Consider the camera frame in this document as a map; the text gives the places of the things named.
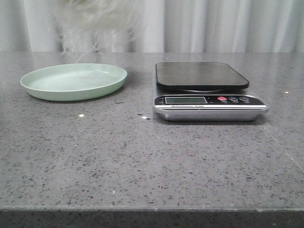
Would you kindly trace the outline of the white translucent vermicelli bundle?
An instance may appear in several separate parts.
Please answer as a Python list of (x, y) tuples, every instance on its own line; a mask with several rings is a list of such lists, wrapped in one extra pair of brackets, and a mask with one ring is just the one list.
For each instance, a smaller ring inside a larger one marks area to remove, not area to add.
[(76, 62), (87, 53), (124, 51), (147, 27), (143, 0), (56, 0), (53, 14), (61, 49)]

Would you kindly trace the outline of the black silver kitchen scale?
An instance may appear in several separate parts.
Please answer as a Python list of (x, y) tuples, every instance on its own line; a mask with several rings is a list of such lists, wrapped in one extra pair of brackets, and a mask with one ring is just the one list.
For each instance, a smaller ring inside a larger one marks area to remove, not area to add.
[(269, 107), (248, 88), (249, 81), (225, 63), (161, 62), (153, 109), (167, 121), (252, 121)]

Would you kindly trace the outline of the light green round plate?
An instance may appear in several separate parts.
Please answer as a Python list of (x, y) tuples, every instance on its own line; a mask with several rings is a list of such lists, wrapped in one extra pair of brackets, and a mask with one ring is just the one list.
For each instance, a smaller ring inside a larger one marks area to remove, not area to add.
[(24, 75), (20, 83), (33, 97), (59, 102), (82, 101), (109, 95), (127, 78), (121, 67), (77, 63), (50, 66)]

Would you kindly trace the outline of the white pleated curtain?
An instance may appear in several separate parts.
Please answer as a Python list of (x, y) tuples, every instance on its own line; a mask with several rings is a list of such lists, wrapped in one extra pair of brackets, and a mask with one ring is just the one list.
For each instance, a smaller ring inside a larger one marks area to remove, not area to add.
[[(3, 0), (2, 51), (62, 51), (55, 0)], [(302, 53), (301, 0), (144, 0), (147, 27), (124, 51)]]

